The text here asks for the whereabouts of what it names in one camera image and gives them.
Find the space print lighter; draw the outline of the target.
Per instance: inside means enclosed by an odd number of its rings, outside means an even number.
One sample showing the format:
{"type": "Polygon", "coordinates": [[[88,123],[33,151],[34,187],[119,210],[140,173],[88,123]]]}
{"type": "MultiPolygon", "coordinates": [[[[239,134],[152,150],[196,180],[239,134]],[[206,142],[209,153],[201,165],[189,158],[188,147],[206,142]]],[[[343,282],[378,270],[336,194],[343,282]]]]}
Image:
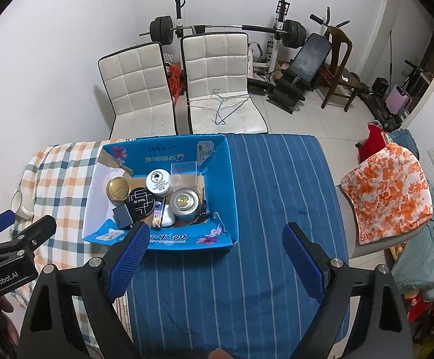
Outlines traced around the space print lighter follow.
{"type": "Polygon", "coordinates": [[[151,226],[154,229],[160,229],[162,227],[162,217],[165,211],[165,199],[156,199],[153,209],[153,219],[151,226]]]}

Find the teal blanket pile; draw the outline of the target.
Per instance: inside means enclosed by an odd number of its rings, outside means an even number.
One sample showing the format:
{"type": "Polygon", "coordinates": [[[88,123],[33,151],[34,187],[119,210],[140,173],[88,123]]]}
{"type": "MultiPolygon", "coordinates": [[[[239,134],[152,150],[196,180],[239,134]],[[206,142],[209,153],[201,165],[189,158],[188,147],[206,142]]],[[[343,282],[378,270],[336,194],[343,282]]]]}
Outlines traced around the teal blanket pile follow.
{"type": "Polygon", "coordinates": [[[430,182],[433,216],[410,238],[391,273],[402,294],[419,291],[425,302],[434,301],[434,182],[430,182]]]}

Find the plaid checkered cloth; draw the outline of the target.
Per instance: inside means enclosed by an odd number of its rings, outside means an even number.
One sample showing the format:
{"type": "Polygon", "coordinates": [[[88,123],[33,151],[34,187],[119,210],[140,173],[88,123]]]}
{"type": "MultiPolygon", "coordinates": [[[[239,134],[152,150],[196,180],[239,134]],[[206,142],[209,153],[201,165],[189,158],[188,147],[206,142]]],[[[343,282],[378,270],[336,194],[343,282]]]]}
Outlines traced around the plaid checkered cloth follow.
{"type": "Polygon", "coordinates": [[[52,216],[55,235],[34,252],[38,271],[47,264],[59,270],[81,267],[92,257],[102,257],[107,248],[82,240],[84,211],[88,202],[94,167],[108,141],[67,143],[48,146],[27,164],[18,190],[32,199],[33,218],[19,219],[9,231],[17,237],[41,217],[52,216]]]}

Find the white tin black lid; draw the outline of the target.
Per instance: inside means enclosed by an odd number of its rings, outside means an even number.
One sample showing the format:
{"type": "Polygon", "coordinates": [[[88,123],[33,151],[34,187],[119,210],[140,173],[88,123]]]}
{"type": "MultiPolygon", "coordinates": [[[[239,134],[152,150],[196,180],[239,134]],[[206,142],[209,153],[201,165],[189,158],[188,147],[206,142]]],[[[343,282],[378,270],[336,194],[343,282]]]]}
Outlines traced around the white tin black lid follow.
{"type": "Polygon", "coordinates": [[[131,206],[131,213],[138,219],[143,220],[153,213],[155,207],[154,195],[145,187],[133,189],[127,198],[131,206]]]}

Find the right white padded chair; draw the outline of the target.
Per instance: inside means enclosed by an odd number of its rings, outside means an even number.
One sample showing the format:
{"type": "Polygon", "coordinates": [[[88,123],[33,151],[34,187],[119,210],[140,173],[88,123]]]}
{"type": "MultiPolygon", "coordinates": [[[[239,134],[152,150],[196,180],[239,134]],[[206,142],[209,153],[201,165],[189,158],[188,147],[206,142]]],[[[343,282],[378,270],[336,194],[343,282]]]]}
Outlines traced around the right white padded chair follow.
{"type": "MultiPolygon", "coordinates": [[[[186,103],[189,98],[208,95],[214,89],[223,93],[249,93],[249,37],[246,33],[184,36],[180,41],[180,50],[186,80],[186,103]]],[[[188,105],[187,121],[193,135],[268,132],[266,121],[253,99],[225,127],[213,126],[209,121],[194,124],[188,105]]]]}

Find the black usb charger block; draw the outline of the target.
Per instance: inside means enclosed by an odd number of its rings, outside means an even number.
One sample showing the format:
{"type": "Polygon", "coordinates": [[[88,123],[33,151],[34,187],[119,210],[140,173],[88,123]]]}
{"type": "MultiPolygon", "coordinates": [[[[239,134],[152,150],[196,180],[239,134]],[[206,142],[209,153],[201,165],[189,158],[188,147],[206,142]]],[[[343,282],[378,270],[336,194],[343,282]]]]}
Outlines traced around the black usb charger block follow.
{"type": "Polygon", "coordinates": [[[131,227],[134,223],[131,212],[128,205],[125,203],[113,209],[114,222],[117,224],[119,229],[127,229],[131,227]]]}

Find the black car key bunch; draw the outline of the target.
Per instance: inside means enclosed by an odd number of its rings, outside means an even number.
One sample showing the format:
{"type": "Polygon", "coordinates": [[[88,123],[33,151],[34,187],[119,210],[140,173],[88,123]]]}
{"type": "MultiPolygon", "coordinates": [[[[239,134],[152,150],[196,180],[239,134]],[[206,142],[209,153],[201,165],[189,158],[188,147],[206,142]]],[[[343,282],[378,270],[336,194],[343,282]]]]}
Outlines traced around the black car key bunch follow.
{"type": "Polygon", "coordinates": [[[195,223],[196,224],[202,224],[207,222],[207,220],[210,218],[211,216],[211,212],[210,211],[206,211],[206,212],[202,212],[197,218],[195,223]]]}

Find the clear plastic box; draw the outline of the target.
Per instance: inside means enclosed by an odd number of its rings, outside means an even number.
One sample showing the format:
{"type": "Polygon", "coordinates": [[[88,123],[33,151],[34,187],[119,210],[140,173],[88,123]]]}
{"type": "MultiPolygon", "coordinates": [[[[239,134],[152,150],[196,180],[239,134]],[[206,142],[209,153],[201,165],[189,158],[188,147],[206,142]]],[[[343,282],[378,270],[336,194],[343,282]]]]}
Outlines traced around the clear plastic box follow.
{"type": "Polygon", "coordinates": [[[170,166],[170,185],[176,191],[181,188],[197,188],[198,168],[196,161],[175,162],[170,166]]]}

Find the white earbud case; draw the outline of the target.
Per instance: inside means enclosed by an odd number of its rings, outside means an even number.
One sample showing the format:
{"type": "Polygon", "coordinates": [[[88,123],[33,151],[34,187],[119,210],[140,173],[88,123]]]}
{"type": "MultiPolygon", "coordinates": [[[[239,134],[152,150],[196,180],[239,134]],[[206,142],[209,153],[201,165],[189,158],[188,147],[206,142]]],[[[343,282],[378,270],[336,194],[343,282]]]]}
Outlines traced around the white earbud case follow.
{"type": "Polygon", "coordinates": [[[169,228],[176,222],[176,216],[170,209],[169,205],[165,205],[162,212],[161,227],[169,228]]]}

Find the black weight bench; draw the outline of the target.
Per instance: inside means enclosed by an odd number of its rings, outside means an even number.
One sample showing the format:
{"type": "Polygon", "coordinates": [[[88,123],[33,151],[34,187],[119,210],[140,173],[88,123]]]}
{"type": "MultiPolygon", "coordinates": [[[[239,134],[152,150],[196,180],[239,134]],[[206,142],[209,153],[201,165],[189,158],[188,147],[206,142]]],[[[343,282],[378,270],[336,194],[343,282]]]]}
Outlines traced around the black weight bench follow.
{"type": "Polygon", "coordinates": [[[267,100],[292,114],[293,107],[304,99],[304,93],[316,82],[318,72],[330,51],[331,43],[328,39],[312,33],[270,90],[267,100]]]}

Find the left white padded chair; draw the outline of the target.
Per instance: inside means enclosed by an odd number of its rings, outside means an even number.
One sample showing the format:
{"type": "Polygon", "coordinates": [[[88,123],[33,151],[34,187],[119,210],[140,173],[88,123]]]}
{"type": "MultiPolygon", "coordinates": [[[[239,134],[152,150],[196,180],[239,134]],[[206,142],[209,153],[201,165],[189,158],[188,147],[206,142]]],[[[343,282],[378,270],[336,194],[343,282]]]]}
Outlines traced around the left white padded chair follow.
{"type": "Polygon", "coordinates": [[[97,63],[115,119],[113,139],[176,135],[176,117],[162,46],[136,45],[97,63]]]}

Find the gold tape roll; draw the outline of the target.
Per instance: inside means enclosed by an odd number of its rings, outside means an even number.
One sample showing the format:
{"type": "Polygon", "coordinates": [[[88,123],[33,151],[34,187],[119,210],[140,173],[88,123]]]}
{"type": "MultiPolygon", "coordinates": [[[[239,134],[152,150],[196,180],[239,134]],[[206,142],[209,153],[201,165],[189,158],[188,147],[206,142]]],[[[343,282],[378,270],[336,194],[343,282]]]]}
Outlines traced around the gold tape roll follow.
{"type": "Polygon", "coordinates": [[[108,199],[113,203],[120,203],[128,198],[130,193],[129,181],[122,176],[111,178],[105,186],[108,199]]]}

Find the silver round metal tin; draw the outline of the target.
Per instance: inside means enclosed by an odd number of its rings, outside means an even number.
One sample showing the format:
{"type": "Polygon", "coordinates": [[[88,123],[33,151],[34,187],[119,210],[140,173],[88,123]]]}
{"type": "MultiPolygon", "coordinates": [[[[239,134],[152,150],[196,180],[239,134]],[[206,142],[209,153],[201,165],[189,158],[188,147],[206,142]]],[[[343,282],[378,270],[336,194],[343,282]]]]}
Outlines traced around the silver round metal tin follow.
{"type": "Polygon", "coordinates": [[[191,188],[176,190],[170,197],[169,205],[176,218],[183,221],[195,220],[201,212],[199,196],[191,188]]]}

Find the red cloth item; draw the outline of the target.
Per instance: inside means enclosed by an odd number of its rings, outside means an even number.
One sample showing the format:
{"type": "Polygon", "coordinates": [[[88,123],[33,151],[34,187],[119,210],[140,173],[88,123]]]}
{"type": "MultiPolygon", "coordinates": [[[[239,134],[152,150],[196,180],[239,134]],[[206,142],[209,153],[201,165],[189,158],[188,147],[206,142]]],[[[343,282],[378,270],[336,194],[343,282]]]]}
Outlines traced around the red cloth item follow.
{"type": "Polygon", "coordinates": [[[367,125],[368,136],[355,144],[360,163],[367,160],[373,154],[384,149],[389,142],[388,134],[383,130],[379,121],[371,121],[367,125]]]}

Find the white round labelled tin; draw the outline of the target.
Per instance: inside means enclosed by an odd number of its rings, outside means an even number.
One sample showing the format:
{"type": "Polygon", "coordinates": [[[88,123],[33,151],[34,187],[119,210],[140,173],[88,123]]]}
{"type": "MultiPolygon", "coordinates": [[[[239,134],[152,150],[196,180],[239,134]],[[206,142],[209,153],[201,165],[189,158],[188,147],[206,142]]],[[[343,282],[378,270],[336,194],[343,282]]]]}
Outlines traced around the white round labelled tin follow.
{"type": "Polygon", "coordinates": [[[170,174],[164,169],[152,170],[145,179],[147,190],[157,197],[165,197],[170,192],[170,174]]]}

